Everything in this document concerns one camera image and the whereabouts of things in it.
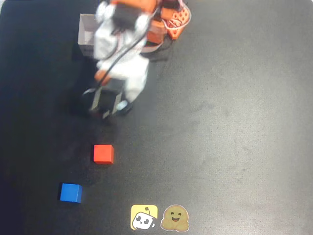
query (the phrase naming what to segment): cube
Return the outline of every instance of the cube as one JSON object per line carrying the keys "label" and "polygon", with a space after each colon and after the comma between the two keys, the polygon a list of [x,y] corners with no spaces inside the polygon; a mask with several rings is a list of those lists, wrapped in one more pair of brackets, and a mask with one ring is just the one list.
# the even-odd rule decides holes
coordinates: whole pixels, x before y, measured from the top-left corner
{"label": "cube", "polygon": [[82,201],[83,187],[75,184],[62,184],[60,200],[65,202]]}
{"label": "cube", "polygon": [[112,145],[98,144],[93,149],[93,161],[97,164],[111,165],[114,162],[114,149]]}

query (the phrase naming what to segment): logo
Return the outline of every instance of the logo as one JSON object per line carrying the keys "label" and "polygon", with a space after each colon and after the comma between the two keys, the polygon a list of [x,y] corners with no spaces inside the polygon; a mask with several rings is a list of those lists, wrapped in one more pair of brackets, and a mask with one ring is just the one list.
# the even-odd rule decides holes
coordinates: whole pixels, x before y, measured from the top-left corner
{"label": "logo", "polygon": [[189,230],[189,215],[185,207],[181,205],[169,206],[161,221],[161,228],[166,231],[186,232]]}
{"label": "logo", "polygon": [[156,226],[158,209],[155,205],[133,205],[131,209],[131,228],[147,230]]}

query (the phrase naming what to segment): red cube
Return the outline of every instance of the red cube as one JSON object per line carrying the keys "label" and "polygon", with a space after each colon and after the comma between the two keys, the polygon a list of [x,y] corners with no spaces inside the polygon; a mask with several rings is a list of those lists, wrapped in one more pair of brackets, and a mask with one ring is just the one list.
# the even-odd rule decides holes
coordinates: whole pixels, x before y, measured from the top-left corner
{"label": "red cube", "polygon": [[114,149],[112,145],[98,144],[93,149],[93,161],[97,164],[112,165],[114,162]]}

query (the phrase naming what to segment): wire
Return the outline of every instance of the wire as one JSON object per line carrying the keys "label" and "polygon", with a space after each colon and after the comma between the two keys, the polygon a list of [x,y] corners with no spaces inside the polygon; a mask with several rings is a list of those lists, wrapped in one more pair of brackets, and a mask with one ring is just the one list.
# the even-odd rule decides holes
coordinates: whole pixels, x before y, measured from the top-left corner
{"label": "wire", "polygon": [[[152,15],[149,17],[149,22],[150,20],[156,15],[156,13],[159,11],[159,6],[155,9],[155,11],[152,13]],[[104,81],[104,79],[109,75],[110,71],[113,69],[113,67],[117,64],[117,62],[124,56],[127,54],[127,52],[129,52],[131,49],[133,49],[142,39],[144,39],[144,37],[146,36],[146,34],[148,33],[150,27],[147,26],[147,29],[145,30],[145,32],[142,34],[142,36],[140,38],[137,39],[137,41],[134,42],[133,45],[131,45],[129,48],[127,48],[122,54],[120,54],[116,60],[113,61],[113,63],[111,64],[111,66],[109,67],[109,69],[106,71],[106,73],[104,74],[104,76],[101,78],[101,80],[98,82],[97,84],[97,88],[101,87],[102,82]]]}
{"label": "wire", "polygon": [[[181,4],[181,6],[182,6],[183,8],[185,8],[185,9],[188,11],[188,13],[189,13],[189,20],[188,20],[186,23],[184,23],[184,24],[182,24],[182,25],[180,25],[180,26],[176,26],[176,27],[171,28],[171,27],[169,27],[169,26],[167,25],[167,21],[165,21],[165,20],[162,19],[162,21],[164,22],[164,25],[165,25],[166,29],[168,29],[168,30],[177,30],[177,29],[180,29],[180,28],[184,28],[184,27],[185,27],[186,25],[188,25],[188,24],[190,23],[190,21],[191,21],[191,16],[192,16],[192,14],[191,14],[191,11],[190,11],[189,7],[188,7],[182,0],[179,0],[179,2],[180,2],[180,4]],[[172,25],[173,25],[173,23],[172,23],[171,21],[175,21],[175,22],[178,21],[178,22],[181,23],[181,21],[179,21],[179,20],[171,19],[171,20],[168,21],[168,22],[171,23]]]}

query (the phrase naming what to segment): yellow sticker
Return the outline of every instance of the yellow sticker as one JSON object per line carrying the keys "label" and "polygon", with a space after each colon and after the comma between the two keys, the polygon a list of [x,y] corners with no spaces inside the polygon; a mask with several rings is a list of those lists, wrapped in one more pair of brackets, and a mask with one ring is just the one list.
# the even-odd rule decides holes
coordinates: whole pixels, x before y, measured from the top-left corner
{"label": "yellow sticker", "polygon": [[147,230],[156,226],[158,209],[155,205],[133,205],[131,210],[131,228]]}

